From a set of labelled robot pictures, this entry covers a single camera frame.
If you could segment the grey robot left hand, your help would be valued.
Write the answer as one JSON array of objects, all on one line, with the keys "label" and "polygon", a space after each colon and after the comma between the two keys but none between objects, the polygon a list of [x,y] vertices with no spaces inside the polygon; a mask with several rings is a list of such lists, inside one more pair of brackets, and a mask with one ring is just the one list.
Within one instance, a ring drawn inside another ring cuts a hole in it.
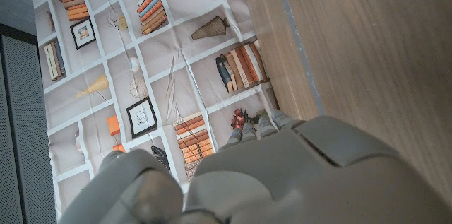
[{"label": "grey robot left hand", "polygon": [[378,138],[274,110],[235,129],[187,192],[149,152],[112,151],[62,223],[450,223],[451,207]]}]

